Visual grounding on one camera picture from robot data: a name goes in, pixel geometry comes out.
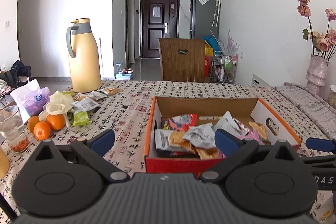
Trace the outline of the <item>red orange chip bag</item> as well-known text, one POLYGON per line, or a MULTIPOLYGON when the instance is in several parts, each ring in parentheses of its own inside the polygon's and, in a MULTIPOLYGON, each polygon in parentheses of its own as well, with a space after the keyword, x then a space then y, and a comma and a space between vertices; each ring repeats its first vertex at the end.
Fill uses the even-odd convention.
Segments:
POLYGON ((161 123, 161 129, 173 130, 177 132, 187 132, 189 130, 189 127, 196 126, 197 119, 197 114, 184 114, 164 119, 161 123))

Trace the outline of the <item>white cracker snack packet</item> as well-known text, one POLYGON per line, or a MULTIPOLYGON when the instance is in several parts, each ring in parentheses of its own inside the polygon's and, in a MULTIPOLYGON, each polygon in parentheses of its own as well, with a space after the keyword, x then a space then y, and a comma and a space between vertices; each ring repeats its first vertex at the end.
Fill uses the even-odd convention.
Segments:
POLYGON ((156 129, 154 131, 156 149, 196 154, 190 141, 183 138, 184 135, 183 131, 156 129))

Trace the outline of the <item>pink snack packet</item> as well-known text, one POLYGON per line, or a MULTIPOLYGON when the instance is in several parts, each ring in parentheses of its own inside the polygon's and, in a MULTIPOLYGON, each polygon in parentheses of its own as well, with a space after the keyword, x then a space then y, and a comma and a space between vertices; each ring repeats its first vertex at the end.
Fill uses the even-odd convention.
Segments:
POLYGON ((260 139, 260 136, 257 131, 251 131, 245 136, 239 136, 238 139, 240 140, 253 139, 257 141, 260 145, 264 145, 264 142, 260 139))

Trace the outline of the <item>orange cracker snack packet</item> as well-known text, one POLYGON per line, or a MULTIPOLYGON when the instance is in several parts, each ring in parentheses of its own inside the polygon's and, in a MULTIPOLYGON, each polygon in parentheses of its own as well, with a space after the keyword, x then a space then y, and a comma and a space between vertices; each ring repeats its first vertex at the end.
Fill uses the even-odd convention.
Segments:
POLYGON ((256 122, 249 122, 249 125, 257 131, 259 137, 261 138, 262 141, 268 141, 268 134, 266 127, 263 124, 256 123, 256 122))

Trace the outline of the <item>small green snack packet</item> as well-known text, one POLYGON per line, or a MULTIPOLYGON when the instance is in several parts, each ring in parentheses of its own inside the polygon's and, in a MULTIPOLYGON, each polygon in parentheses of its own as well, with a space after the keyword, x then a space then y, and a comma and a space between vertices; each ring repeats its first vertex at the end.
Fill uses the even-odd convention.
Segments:
POLYGON ((77 111, 73 114, 73 126, 85 126, 90 124, 88 113, 85 111, 77 111))

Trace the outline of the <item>calligraphy print tablecloth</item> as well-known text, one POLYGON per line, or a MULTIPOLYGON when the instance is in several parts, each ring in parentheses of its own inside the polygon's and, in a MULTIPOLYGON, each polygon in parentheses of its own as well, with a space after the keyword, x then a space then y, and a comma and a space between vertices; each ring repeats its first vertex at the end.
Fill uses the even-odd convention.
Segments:
POLYGON ((52 140, 56 144, 67 144, 111 128, 117 143, 106 153, 105 159, 133 175, 134 180, 122 189, 113 188, 102 207, 62 218, 60 223, 251 223, 251 219, 244 218, 224 201, 217 188, 202 185, 190 174, 175 176, 173 185, 167 185, 158 176, 144 173, 145 131, 155 96, 261 98, 302 140, 327 138, 313 121, 274 88, 169 81, 108 81, 105 86, 120 88, 120 92, 102 101, 100 109, 90 115, 89 125, 63 129, 53 134, 52 140))

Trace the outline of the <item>white barcode snack packet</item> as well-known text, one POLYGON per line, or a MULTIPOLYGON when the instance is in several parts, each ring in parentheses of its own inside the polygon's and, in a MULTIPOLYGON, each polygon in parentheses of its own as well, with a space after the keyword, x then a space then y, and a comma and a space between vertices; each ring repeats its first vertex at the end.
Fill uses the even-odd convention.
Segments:
POLYGON ((80 101, 74 101, 71 103, 71 105, 79 111, 82 112, 89 112, 91 110, 96 109, 97 107, 100 107, 100 105, 95 102, 94 100, 88 98, 88 97, 84 97, 82 100, 80 101))

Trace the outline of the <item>red cardboard pumpkin box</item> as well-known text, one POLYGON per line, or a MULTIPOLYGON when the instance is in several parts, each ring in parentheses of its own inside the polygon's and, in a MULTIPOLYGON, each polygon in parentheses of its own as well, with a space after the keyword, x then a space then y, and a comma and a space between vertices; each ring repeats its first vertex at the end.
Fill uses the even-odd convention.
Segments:
POLYGON ((146 171, 199 175, 225 158, 215 145, 216 130, 224 129, 238 138, 255 131, 249 122, 266 127, 268 141, 263 141, 264 145, 274 144, 280 139, 287 140, 295 149, 301 144, 295 131, 261 98, 155 97, 147 123, 144 148, 146 171), (184 114, 198 115, 196 126, 189 127, 183 136, 190 141, 196 154, 156 149, 154 131, 161 129, 164 119, 184 114))

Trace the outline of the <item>rear orange mandarin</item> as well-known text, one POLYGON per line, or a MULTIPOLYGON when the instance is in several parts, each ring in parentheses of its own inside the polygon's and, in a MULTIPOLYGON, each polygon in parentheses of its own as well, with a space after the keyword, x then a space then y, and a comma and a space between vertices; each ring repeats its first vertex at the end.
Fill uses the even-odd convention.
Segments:
POLYGON ((48 115, 46 121, 54 131, 61 130, 66 124, 63 114, 48 115))

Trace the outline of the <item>orange mandarin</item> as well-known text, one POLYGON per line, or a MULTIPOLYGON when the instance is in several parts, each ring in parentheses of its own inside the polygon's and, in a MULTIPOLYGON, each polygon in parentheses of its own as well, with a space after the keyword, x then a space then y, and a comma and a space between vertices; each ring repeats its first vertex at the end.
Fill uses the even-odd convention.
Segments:
POLYGON ((40 121, 34 127, 34 137, 38 140, 46 140, 51 136, 51 127, 48 122, 40 121))
POLYGON ((54 131, 61 130, 66 124, 63 114, 48 115, 46 121, 54 131))
POLYGON ((36 124, 39 122, 38 116, 31 116, 27 121, 27 128, 29 132, 34 133, 34 128, 36 124))

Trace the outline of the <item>cream artificial flower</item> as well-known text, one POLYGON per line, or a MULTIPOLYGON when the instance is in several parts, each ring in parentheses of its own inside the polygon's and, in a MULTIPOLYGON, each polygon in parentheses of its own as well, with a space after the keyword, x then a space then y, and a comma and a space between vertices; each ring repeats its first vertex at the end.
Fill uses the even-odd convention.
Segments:
POLYGON ((66 92, 56 91, 50 95, 50 101, 43 106, 43 111, 38 115, 40 121, 46 121, 48 115, 62 115, 65 125, 70 127, 68 112, 73 108, 73 97, 66 92))

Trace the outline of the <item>folded pink grey cloth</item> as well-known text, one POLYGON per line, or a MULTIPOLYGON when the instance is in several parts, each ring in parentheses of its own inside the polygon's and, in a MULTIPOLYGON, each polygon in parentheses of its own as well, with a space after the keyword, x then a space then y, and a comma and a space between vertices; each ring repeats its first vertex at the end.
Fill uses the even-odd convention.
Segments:
POLYGON ((323 98, 310 89, 293 83, 273 88, 301 110, 329 139, 335 139, 335 108, 323 98))

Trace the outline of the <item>front orange mandarin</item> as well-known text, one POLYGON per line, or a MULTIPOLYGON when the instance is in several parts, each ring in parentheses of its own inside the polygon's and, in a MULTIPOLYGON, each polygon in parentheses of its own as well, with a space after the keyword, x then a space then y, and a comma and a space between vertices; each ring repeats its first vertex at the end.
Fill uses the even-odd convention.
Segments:
POLYGON ((34 137, 38 140, 46 140, 51 136, 51 127, 48 122, 40 121, 34 127, 34 137))

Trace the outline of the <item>yellow thermos jug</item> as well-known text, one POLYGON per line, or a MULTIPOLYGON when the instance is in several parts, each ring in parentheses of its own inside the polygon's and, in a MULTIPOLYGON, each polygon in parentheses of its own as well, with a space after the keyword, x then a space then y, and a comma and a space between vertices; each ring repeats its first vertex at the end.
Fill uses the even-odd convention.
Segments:
POLYGON ((102 86, 98 47, 89 18, 75 19, 67 28, 66 44, 72 89, 89 93, 102 86))

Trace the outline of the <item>purple tissue pack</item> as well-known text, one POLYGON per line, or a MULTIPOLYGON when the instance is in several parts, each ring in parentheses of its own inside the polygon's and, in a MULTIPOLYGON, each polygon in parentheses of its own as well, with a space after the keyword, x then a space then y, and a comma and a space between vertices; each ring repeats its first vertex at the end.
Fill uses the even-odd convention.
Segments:
POLYGON ((50 90, 48 87, 41 88, 34 79, 10 92, 10 96, 19 108, 23 123, 26 123, 31 116, 40 114, 50 101, 50 90))

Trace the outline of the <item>pink textured flower vase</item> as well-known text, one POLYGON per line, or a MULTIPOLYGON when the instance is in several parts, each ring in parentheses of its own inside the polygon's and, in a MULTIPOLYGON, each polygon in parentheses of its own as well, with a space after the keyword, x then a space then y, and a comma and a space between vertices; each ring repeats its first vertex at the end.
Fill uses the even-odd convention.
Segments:
POLYGON ((326 84, 329 62, 317 55, 311 54, 309 67, 306 73, 306 87, 314 94, 320 95, 326 84))

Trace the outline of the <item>drinking glass with goji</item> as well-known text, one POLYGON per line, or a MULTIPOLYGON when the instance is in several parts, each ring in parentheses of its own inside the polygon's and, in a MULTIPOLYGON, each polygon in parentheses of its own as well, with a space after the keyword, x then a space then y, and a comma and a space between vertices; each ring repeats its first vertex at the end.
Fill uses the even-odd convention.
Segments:
POLYGON ((29 146, 25 124, 17 105, 7 106, 1 110, 0 126, 2 137, 14 152, 23 152, 29 146))

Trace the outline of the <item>brown wooden chair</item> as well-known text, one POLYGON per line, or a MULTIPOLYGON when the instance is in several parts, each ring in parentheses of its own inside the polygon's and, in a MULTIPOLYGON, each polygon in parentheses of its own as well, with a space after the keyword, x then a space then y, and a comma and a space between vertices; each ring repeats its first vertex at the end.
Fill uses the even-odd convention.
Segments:
POLYGON ((202 39, 159 39, 162 79, 173 82, 204 83, 205 44, 202 39))

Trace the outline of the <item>dried pink rose bouquet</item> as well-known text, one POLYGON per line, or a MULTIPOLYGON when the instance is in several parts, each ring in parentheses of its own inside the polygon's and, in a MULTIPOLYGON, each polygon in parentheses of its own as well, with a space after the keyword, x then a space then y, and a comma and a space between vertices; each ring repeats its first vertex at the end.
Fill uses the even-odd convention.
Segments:
POLYGON ((307 19, 302 38, 310 41, 312 54, 326 62, 335 55, 335 2, 328 0, 297 0, 297 12, 307 19))

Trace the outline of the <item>grey refrigerator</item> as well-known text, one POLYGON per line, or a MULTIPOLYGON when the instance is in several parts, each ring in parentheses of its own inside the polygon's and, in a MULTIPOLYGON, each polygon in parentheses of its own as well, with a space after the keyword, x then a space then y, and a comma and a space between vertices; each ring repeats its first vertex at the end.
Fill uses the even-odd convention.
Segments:
POLYGON ((218 37, 217 0, 190 0, 190 38, 202 39, 206 36, 218 37))

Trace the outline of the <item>dark brown entrance door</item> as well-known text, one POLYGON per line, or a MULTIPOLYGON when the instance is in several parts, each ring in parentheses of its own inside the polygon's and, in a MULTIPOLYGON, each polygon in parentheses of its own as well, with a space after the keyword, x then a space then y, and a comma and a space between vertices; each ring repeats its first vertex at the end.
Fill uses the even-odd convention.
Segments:
POLYGON ((141 57, 159 58, 159 39, 176 39, 179 0, 141 0, 141 57))

